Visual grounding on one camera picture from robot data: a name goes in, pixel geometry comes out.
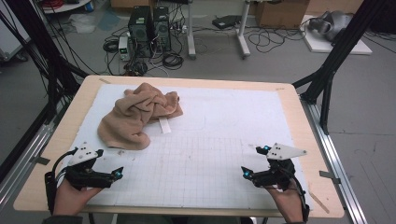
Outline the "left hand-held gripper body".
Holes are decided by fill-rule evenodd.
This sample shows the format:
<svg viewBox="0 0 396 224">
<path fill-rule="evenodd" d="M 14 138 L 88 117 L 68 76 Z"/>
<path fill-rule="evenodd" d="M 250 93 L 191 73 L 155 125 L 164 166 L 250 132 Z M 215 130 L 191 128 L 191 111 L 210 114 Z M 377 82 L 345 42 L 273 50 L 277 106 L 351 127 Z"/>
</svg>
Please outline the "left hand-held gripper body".
<svg viewBox="0 0 396 224">
<path fill-rule="evenodd" d="M 76 152 L 65 167 L 65 179 L 75 188 L 109 188 L 114 181 L 108 181 L 109 174 L 95 172 L 95 151 L 86 142 L 76 148 Z"/>
</svg>

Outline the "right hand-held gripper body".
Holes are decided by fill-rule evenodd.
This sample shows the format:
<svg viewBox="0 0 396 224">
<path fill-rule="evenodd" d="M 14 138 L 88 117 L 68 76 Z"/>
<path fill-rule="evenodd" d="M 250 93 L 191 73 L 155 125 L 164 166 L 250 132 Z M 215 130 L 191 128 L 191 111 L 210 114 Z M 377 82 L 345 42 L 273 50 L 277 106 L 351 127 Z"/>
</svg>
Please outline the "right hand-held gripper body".
<svg viewBox="0 0 396 224">
<path fill-rule="evenodd" d="M 252 181 L 255 187 L 265 187 L 278 185 L 282 190 L 286 190 L 290 180 L 294 177 L 295 168 L 292 158 L 301 157 L 307 154 L 304 149 L 290 147 L 275 143 L 267 155 L 264 155 L 269 163 L 269 169 L 255 173 L 257 179 Z"/>
</svg>

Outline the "tan towel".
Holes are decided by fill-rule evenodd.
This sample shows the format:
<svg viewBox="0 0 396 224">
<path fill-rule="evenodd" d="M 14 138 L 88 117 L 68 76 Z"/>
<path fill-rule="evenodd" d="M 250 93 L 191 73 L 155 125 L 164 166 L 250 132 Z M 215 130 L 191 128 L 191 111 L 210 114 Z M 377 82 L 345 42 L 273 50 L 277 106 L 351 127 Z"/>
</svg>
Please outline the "tan towel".
<svg viewBox="0 0 396 224">
<path fill-rule="evenodd" d="M 107 147 L 142 150 L 150 144 L 149 136 L 143 132 L 147 123 L 182 114 L 176 91 L 163 94 L 152 85 L 142 83 L 135 90 L 124 91 L 124 97 L 101 119 L 97 133 Z"/>
</svg>

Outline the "person's left hand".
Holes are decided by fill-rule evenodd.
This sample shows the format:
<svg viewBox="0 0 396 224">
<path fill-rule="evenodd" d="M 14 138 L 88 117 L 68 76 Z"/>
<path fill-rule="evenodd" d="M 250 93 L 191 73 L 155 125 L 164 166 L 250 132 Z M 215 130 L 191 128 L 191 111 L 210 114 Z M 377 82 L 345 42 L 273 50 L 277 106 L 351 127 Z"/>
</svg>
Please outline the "person's left hand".
<svg viewBox="0 0 396 224">
<path fill-rule="evenodd" d="M 57 188 L 53 208 L 54 216 L 76 216 L 87 202 L 101 192 L 100 188 L 75 189 L 67 180 Z"/>
</svg>

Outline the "person's right hand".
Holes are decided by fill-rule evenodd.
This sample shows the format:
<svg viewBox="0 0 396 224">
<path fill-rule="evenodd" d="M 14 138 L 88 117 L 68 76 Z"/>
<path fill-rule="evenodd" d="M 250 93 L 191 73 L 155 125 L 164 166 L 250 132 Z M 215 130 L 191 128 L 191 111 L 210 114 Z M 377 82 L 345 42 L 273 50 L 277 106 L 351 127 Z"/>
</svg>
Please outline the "person's right hand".
<svg viewBox="0 0 396 224">
<path fill-rule="evenodd" d="M 293 180 L 287 190 L 279 191 L 274 187 L 265 188 L 272 196 L 276 207 L 287 223 L 304 221 L 302 200 Z"/>
</svg>

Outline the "white foam mat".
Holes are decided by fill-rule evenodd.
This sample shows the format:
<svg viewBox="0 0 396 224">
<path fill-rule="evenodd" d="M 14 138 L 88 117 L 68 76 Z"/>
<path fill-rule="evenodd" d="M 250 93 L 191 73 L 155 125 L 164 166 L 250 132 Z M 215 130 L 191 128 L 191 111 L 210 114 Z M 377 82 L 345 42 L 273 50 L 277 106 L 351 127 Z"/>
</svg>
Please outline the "white foam mat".
<svg viewBox="0 0 396 224">
<path fill-rule="evenodd" d="M 107 147 L 97 128 L 125 89 L 116 84 L 99 89 L 72 144 L 103 150 L 95 171 L 123 170 L 122 179 L 93 197 L 92 205 L 275 208 L 269 193 L 246 180 L 243 170 L 268 169 L 257 147 L 293 144 L 279 92 L 177 87 L 182 115 L 146 125 L 147 148 L 123 150 Z"/>
</svg>

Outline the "white power supply box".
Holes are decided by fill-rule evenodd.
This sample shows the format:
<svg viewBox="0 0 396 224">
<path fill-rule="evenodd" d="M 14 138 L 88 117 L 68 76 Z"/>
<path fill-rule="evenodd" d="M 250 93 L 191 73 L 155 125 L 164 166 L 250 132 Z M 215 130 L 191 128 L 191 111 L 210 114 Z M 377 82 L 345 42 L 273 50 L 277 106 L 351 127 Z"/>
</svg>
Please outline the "white power supply box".
<svg viewBox="0 0 396 224">
<path fill-rule="evenodd" d="M 121 36 L 119 38 L 119 53 L 120 53 L 120 59 L 122 61 L 127 62 L 131 59 L 129 39 L 127 36 Z"/>
</svg>

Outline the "white floor board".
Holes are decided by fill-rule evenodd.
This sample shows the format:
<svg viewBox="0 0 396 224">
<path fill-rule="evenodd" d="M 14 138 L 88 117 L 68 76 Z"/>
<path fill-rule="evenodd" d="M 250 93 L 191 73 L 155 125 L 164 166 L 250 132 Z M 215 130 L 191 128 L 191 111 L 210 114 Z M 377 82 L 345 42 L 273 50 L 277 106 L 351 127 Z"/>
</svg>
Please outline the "white floor board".
<svg viewBox="0 0 396 224">
<path fill-rule="evenodd" d="M 332 44 L 326 40 L 317 31 L 310 31 L 307 28 L 308 21 L 312 18 L 311 15 L 304 15 L 300 31 L 304 37 L 304 42 L 312 52 L 316 53 L 330 53 L 332 51 Z M 361 40 L 355 45 L 352 51 L 353 55 L 371 55 L 372 50 L 367 47 Z"/>
</svg>

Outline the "clear plastic bag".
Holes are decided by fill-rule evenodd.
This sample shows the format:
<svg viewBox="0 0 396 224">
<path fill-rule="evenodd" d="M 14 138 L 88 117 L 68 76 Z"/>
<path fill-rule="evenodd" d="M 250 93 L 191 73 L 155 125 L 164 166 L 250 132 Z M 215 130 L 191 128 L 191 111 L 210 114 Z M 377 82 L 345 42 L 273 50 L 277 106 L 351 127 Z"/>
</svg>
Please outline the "clear plastic bag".
<svg viewBox="0 0 396 224">
<path fill-rule="evenodd" d="M 90 34 L 95 30 L 95 17 L 87 14 L 72 14 L 69 17 L 71 24 L 78 34 Z"/>
</svg>

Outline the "large black computer tower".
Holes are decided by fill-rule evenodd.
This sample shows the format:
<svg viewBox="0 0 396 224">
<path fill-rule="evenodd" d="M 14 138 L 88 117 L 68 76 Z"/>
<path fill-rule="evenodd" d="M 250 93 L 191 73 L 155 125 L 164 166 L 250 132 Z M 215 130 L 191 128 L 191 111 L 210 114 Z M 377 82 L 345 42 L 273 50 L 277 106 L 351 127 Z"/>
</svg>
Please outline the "large black computer tower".
<svg viewBox="0 0 396 224">
<path fill-rule="evenodd" d="M 143 57 L 150 57 L 150 43 L 154 37 L 153 22 L 149 6 L 135 6 L 131 12 L 128 29 L 136 50 Z"/>
</svg>

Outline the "flat black device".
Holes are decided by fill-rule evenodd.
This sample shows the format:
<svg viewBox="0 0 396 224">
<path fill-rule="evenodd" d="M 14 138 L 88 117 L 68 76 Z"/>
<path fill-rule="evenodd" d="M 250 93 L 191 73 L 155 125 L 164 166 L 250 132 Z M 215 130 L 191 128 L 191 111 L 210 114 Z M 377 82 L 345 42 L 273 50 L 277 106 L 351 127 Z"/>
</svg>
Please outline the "flat black device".
<svg viewBox="0 0 396 224">
<path fill-rule="evenodd" d="M 216 18 L 212 21 L 212 24 L 220 30 L 233 27 L 241 21 L 240 16 L 228 15 L 220 18 Z"/>
</svg>

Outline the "white desk stand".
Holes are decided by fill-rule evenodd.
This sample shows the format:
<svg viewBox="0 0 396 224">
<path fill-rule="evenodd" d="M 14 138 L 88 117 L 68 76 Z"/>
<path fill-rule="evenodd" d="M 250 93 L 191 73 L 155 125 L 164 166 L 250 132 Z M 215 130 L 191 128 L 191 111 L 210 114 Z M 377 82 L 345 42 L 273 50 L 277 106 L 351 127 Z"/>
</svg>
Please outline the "white desk stand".
<svg viewBox="0 0 396 224">
<path fill-rule="evenodd" d="M 243 9 L 241 15 L 241 22 L 238 29 L 236 29 L 236 37 L 240 44 L 240 48 L 242 50 L 242 58 L 246 59 L 250 55 L 250 51 L 248 48 L 247 41 L 244 37 L 245 27 L 248 18 L 248 11 L 250 8 L 251 0 L 243 0 Z M 196 59 L 196 51 L 195 51 L 195 43 L 193 37 L 192 30 L 192 3 L 193 0 L 187 0 L 187 9 L 188 9 L 188 30 L 187 30 L 187 43 L 188 43 L 188 55 L 191 59 Z"/>
</svg>

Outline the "brown cardboard box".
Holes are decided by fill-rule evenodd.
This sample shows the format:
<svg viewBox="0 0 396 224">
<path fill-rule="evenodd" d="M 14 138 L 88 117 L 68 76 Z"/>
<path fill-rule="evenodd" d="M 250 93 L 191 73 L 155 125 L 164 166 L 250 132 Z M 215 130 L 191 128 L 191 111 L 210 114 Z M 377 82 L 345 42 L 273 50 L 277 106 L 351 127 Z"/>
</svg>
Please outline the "brown cardboard box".
<svg viewBox="0 0 396 224">
<path fill-rule="evenodd" d="M 297 29 L 303 20 L 310 0 L 276 0 L 261 2 L 256 9 L 256 22 L 260 27 Z"/>
</svg>

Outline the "slim black computer tower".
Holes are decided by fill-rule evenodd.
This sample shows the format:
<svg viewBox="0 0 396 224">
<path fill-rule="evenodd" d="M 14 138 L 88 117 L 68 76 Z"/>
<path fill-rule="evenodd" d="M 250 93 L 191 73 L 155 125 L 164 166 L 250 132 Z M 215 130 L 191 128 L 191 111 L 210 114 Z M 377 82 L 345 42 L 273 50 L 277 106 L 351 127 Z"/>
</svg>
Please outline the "slim black computer tower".
<svg viewBox="0 0 396 224">
<path fill-rule="evenodd" d="M 153 9 L 154 44 L 160 51 L 171 49 L 168 7 L 155 7 Z"/>
</svg>

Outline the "grey robot head shell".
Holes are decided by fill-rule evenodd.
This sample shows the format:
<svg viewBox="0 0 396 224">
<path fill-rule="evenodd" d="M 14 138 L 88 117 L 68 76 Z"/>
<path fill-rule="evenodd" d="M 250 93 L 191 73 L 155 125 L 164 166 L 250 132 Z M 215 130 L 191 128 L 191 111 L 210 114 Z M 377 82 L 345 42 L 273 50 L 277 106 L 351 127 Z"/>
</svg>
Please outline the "grey robot head shell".
<svg viewBox="0 0 396 224">
<path fill-rule="evenodd" d="M 316 31 L 330 42 L 336 41 L 345 31 L 352 20 L 352 16 L 340 10 L 326 11 L 321 16 L 311 18 L 307 28 Z"/>
</svg>

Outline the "white round table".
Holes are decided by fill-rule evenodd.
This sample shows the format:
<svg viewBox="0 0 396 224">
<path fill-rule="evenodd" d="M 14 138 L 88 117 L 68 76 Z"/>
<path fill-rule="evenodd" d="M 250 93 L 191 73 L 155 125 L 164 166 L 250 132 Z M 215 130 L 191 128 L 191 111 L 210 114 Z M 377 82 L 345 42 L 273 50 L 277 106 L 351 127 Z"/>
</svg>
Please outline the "white round table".
<svg viewBox="0 0 396 224">
<path fill-rule="evenodd" d="M 43 7 L 43 10 L 45 14 L 53 14 L 53 13 L 66 12 L 81 7 L 83 7 L 87 11 L 93 11 L 94 2 L 93 0 L 78 0 L 77 3 L 73 3 L 73 4 L 63 3 L 60 7 Z"/>
</svg>

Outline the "aluminium rail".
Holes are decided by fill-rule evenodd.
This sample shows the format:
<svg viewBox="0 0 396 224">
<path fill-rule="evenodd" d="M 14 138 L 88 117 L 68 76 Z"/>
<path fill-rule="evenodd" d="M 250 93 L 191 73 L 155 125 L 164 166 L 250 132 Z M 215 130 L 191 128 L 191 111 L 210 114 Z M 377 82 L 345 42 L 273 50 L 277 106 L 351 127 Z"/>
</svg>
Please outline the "aluminium rail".
<svg viewBox="0 0 396 224">
<path fill-rule="evenodd" d="M 40 157 L 69 106 L 69 103 L 58 104 L 51 115 L 50 106 L 45 105 L 21 140 L 0 164 L 0 214 L 17 187 L 33 169 L 36 164 L 34 158 Z"/>
<path fill-rule="evenodd" d="M 328 172 L 341 179 L 340 184 L 333 185 L 349 222 L 351 224 L 368 224 L 332 139 L 320 126 L 320 111 L 318 107 L 305 101 L 301 101 L 301 104 L 317 139 L 318 147 L 327 165 Z"/>
</svg>

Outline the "black frame strut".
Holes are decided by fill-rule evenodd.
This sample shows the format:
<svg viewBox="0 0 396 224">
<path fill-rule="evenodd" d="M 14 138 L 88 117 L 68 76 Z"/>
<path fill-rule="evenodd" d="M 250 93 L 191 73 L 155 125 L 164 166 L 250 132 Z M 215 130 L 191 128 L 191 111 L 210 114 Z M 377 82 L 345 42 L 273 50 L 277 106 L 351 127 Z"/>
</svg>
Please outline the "black frame strut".
<svg viewBox="0 0 396 224">
<path fill-rule="evenodd" d="M 349 53 L 357 45 L 365 31 L 391 0 L 363 0 L 346 30 L 335 43 L 333 49 L 322 66 L 311 75 L 295 81 L 295 89 L 309 83 L 301 98 L 309 105 L 314 105 L 322 94 L 321 110 L 319 114 L 319 127 L 328 135 L 328 117 L 332 94 L 332 81 Z"/>
<path fill-rule="evenodd" d="M 71 64 L 61 55 L 61 52 L 52 41 L 44 22 L 38 16 L 29 0 L 4 1 L 37 49 L 37 51 L 32 49 L 17 28 L 12 25 L 0 10 L 0 20 L 31 56 L 40 75 L 48 81 L 46 88 L 48 102 L 44 109 L 44 115 L 46 120 L 51 120 L 58 115 L 58 103 L 63 98 L 71 99 L 77 93 L 80 85 L 77 83 L 75 75 L 85 78 L 88 74 Z"/>
</svg>

